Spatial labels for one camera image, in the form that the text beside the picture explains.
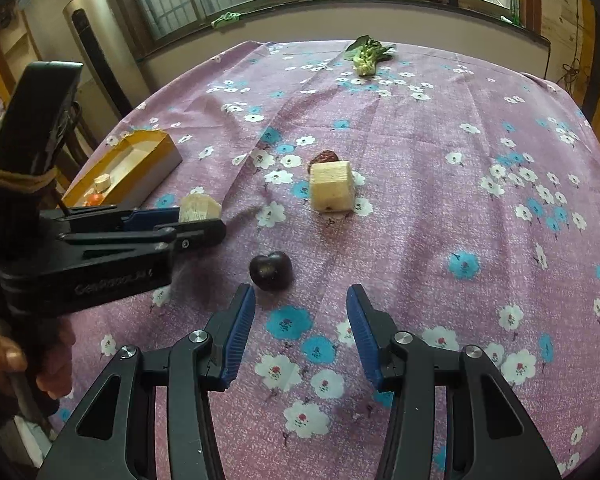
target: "green vegetable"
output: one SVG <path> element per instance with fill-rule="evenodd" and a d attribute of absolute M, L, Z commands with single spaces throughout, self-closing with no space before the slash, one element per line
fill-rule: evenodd
<path fill-rule="evenodd" d="M 353 68 L 359 76 L 375 75 L 376 64 L 391 59 L 386 52 L 390 48 L 395 48 L 395 45 L 382 46 L 382 43 L 369 36 L 360 36 L 347 47 L 344 59 L 353 61 Z"/>

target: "white flower print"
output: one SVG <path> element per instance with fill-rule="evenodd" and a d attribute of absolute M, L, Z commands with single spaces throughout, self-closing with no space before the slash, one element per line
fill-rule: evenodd
<path fill-rule="evenodd" d="M 204 150 L 202 150 L 200 153 L 198 153 L 198 158 L 200 160 L 202 160 L 203 158 L 207 158 L 213 152 L 214 152 L 214 147 L 213 146 L 207 146 Z"/>
<path fill-rule="evenodd" d="M 283 392 L 288 392 L 292 386 L 302 382 L 300 367 L 283 354 L 263 355 L 260 362 L 255 365 L 255 372 L 263 378 L 262 383 L 270 390 L 279 388 Z"/>
<path fill-rule="evenodd" d="M 302 159 L 297 155 L 285 155 L 280 159 L 280 164 L 285 168 L 297 168 L 302 164 Z"/>
<path fill-rule="evenodd" d="M 489 193 L 494 196 L 500 196 L 504 194 L 504 189 L 500 184 L 496 184 L 491 177 L 484 176 L 480 181 L 480 187 L 486 189 Z"/>
<path fill-rule="evenodd" d="M 171 285 L 162 286 L 154 290 L 152 300 L 154 300 L 152 306 L 163 306 L 165 303 L 169 303 L 171 299 Z"/>
<path fill-rule="evenodd" d="M 593 312 L 596 313 L 596 316 L 600 317 L 600 298 L 593 300 Z"/>
<path fill-rule="evenodd" d="M 427 328 L 422 333 L 422 340 L 429 346 L 444 348 L 446 350 L 458 351 L 460 345 L 456 341 L 456 332 L 448 330 L 443 326 Z"/>
<path fill-rule="evenodd" d="M 244 120 L 250 123 L 259 123 L 264 120 L 264 116 L 258 114 L 245 115 Z"/>
<path fill-rule="evenodd" d="M 584 428 L 582 426 L 578 426 L 573 433 L 571 433 L 571 445 L 575 446 L 579 441 L 582 440 L 582 434 L 584 433 Z"/>
<path fill-rule="evenodd" d="M 308 146 L 309 144 L 313 144 L 315 142 L 315 137 L 314 136 L 305 136 L 305 137 L 299 137 L 298 139 L 296 139 L 296 145 L 297 146 Z"/>
<path fill-rule="evenodd" d="M 447 153 L 445 158 L 449 164 L 461 164 L 462 163 L 462 153 L 458 153 L 458 152 Z"/>
<path fill-rule="evenodd" d="M 274 200 L 258 211 L 256 220 L 261 227 L 273 227 L 277 222 L 286 220 L 285 207 Z"/>
<path fill-rule="evenodd" d="M 494 178 L 504 178 L 507 174 L 507 168 L 499 164 L 494 164 L 489 168 L 489 172 Z"/>
<path fill-rule="evenodd" d="M 339 399 L 344 394 L 344 379 L 329 369 L 315 374 L 311 378 L 311 386 L 321 399 Z"/>
<path fill-rule="evenodd" d="M 296 400 L 284 412 L 285 428 L 295 431 L 300 438 L 309 438 L 312 434 L 325 435 L 329 433 L 329 417 L 320 411 L 317 404 L 305 404 Z"/>
<path fill-rule="evenodd" d="M 512 181 L 513 184 L 515 184 L 516 186 L 518 186 L 518 187 L 525 187 L 524 181 L 519 176 L 517 176 L 515 173 L 509 173 L 507 175 L 507 178 L 510 181 Z"/>
<path fill-rule="evenodd" d="M 500 309 L 500 320 L 498 324 L 503 327 L 504 330 L 510 332 L 516 330 L 520 326 L 520 321 L 525 317 L 519 306 L 516 304 L 506 305 Z"/>
<path fill-rule="evenodd" d="M 538 192 L 538 195 L 540 195 L 540 198 L 542 200 L 544 200 L 547 204 L 554 204 L 554 196 L 551 194 L 551 191 L 549 191 L 547 188 L 545 188 L 544 186 L 541 186 L 540 184 L 536 185 L 536 191 Z"/>
<path fill-rule="evenodd" d="M 460 127 L 466 131 L 468 134 L 480 134 L 481 131 L 476 128 L 475 126 L 473 126 L 472 124 L 469 123 L 462 123 L 460 124 Z"/>
<path fill-rule="evenodd" d="M 354 186 L 359 187 L 359 186 L 364 186 L 365 185 L 366 178 L 365 178 L 364 175 L 358 173 L 357 171 L 352 171 L 351 174 L 353 176 L 353 184 L 354 184 Z"/>
<path fill-rule="evenodd" d="M 487 348 L 484 349 L 484 353 L 487 354 L 493 364 L 499 366 L 504 357 L 504 346 L 497 343 L 489 343 Z"/>
<path fill-rule="evenodd" d="M 546 263 L 546 255 L 544 254 L 544 249 L 540 246 L 539 243 L 536 242 L 536 261 L 540 265 L 542 270 L 547 270 Z"/>
<path fill-rule="evenodd" d="M 524 178 L 527 182 L 535 182 L 538 180 L 538 176 L 536 173 L 529 168 L 520 168 L 518 172 L 522 178 Z"/>
<path fill-rule="evenodd" d="M 431 101 L 431 97 L 429 97 L 426 94 L 423 94 L 422 92 L 414 92 L 413 94 L 411 94 L 411 97 L 416 99 L 416 101 Z"/>
<path fill-rule="evenodd" d="M 579 461 L 580 461 L 580 454 L 578 452 L 572 454 L 569 457 L 569 461 L 567 462 L 567 469 L 569 471 L 571 471 L 574 467 L 576 467 L 578 465 Z"/>
<path fill-rule="evenodd" d="M 293 174 L 285 170 L 271 171 L 271 173 L 267 173 L 264 176 L 265 182 L 270 182 L 272 184 L 291 184 L 293 179 Z"/>
<path fill-rule="evenodd" d="M 528 222 L 531 222 L 533 219 L 533 217 L 531 216 L 531 211 L 529 211 L 529 208 L 522 204 L 518 204 L 516 206 L 516 216 L 518 218 L 522 218 L 523 220 L 527 220 Z"/>
<path fill-rule="evenodd" d="M 116 353 L 116 340 L 113 339 L 111 334 L 107 334 L 102 338 L 102 341 L 100 342 L 100 352 L 102 352 L 105 357 L 111 357 Z"/>
<path fill-rule="evenodd" d="M 546 177 L 549 179 L 549 182 L 554 184 L 554 186 L 558 186 L 560 184 L 560 180 L 553 173 L 547 173 Z"/>
<path fill-rule="evenodd" d="M 336 330 L 338 331 L 338 341 L 344 343 L 349 348 L 356 344 L 349 319 L 345 319 L 342 323 L 338 323 L 336 325 Z"/>
<path fill-rule="evenodd" d="M 247 154 L 243 153 L 242 155 L 238 155 L 238 156 L 234 156 L 234 158 L 231 159 L 231 163 L 234 166 L 239 166 L 240 163 L 246 158 Z"/>
<path fill-rule="evenodd" d="M 358 216 L 369 216 L 374 211 L 373 206 L 366 198 L 357 198 L 353 212 Z"/>
<path fill-rule="evenodd" d="M 536 374 L 536 357 L 526 348 L 518 353 L 509 354 L 500 371 L 507 383 L 520 386 Z"/>
<path fill-rule="evenodd" d="M 276 159 L 273 157 L 273 155 L 269 155 L 269 153 L 265 152 L 264 150 L 260 150 L 260 149 L 253 150 L 249 154 L 249 156 L 253 160 L 253 165 L 256 168 L 262 168 L 263 170 L 266 170 L 269 166 L 274 164 L 276 161 Z"/>
<path fill-rule="evenodd" d="M 576 227 L 581 231 L 584 231 L 584 229 L 587 228 L 587 221 L 582 217 L 580 213 L 573 213 L 571 215 L 571 218 L 573 218 L 573 223 L 576 224 Z"/>

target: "finger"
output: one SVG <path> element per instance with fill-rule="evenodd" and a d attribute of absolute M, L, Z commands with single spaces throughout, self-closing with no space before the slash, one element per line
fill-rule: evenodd
<path fill-rule="evenodd" d="M 55 375 L 68 362 L 71 362 L 71 348 L 63 344 L 55 345 L 45 354 L 42 373 Z"/>
<path fill-rule="evenodd" d="M 46 392 L 52 399 L 59 399 L 71 393 L 72 389 L 72 364 L 65 364 L 55 375 L 39 374 L 36 377 L 38 388 Z"/>
<path fill-rule="evenodd" d="M 67 318 L 60 320 L 58 328 L 58 339 L 67 346 L 75 345 L 75 333 L 71 321 Z"/>

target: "orange object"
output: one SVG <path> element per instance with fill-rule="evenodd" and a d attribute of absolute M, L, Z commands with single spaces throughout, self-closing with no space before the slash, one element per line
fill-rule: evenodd
<path fill-rule="evenodd" d="M 104 195 L 102 193 L 92 193 L 87 197 L 87 200 L 84 202 L 84 205 L 100 205 L 104 200 Z"/>

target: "windowsill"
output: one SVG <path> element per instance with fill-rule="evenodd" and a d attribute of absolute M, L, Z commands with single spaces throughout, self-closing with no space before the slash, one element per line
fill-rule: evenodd
<path fill-rule="evenodd" d="M 277 5 L 264 7 L 263 9 L 252 10 L 250 12 L 244 13 L 240 17 L 240 22 L 238 22 L 237 24 L 227 25 L 226 27 L 223 27 L 222 29 L 218 29 L 218 32 L 222 32 L 222 30 L 224 30 L 224 28 L 229 30 L 232 27 L 239 26 L 241 22 L 248 22 L 249 20 L 251 20 L 253 18 L 260 18 L 264 14 L 269 14 L 272 12 L 277 12 L 279 10 L 285 10 L 285 9 L 296 9 L 298 7 L 319 6 L 321 4 L 324 4 L 325 2 L 333 2 L 333 1 L 334 0 L 305 0 L 302 2 L 285 2 L 283 4 L 277 4 Z M 535 32 L 533 32 L 531 30 L 526 30 L 526 28 L 521 28 L 521 27 L 516 27 L 515 25 L 510 25 L 509 23 L 503 22 L 499 18 L 495 18 L 493 16 L 484 14 L 482 12 L 478 12 L 476 10 L 465 9 L 462 7 L 454 7 L 454 6 L 450 6 L 447 4 L 436 4 L 433 2 L 419 1 L 419 0 L 338 0 L 338 1 L 341 1 L 343 3 L 362 3 L 362 2 L 364 2 L 364 3 L 368 3 L 368 2 L 391 3 L 391 4 L 395 4 L 395 5 L 415 6 L 415 7 L 423 7 L 424 9 L 429 9 L 429 10 L 439 10 L 442 12 L 451 12 L 453 14 L 460 14 L 462 16 L 467 16 L 467 17 L 473 18 L 475 20 L 481 20 L 483 22 L 489 23 L 490 25 L 502 27 L 502 28 L 506 29 L 508 32 L 513 32 L 514 34 L 519 34 L 520 36 L 523 36 L 524 38 L 528 39 L 529 41 L 532 41 L 535 44 L 545 46 L 547 48 L 551 48 L 551 42 L 544 36 L 542 36 L 540 34 L 536 34 Z M 503 14 L 505 14 L 507 12 L 507 9 L 505 9 L 503 7 L 502 11 L 503 11 Z M 179 44 L 185 43 L 186 41 L 193 40 L 197 36 L 202 36 L 204 34 L 209 34 L 211 32 L 215 32 L 215 31 L 216 31 L 216 29 L 211 27 L 211 25 L 203 25 L 200 28 L 197 28 L 195 30 L 192 30 L 192 31 L 184 34 L 180 38 L 176 38 L 167 44 L 161 45 L 160 47 L 156 48 L 155 50 L 149 52 L 146 56 L 136 59 L 136 61 L 143 62 L 143 61 L 149 60 L 155 56 L 158 56 L 159 54 L 163 54 L 164 52 L 170 50 L 171 48 L 178 46 Z"/>

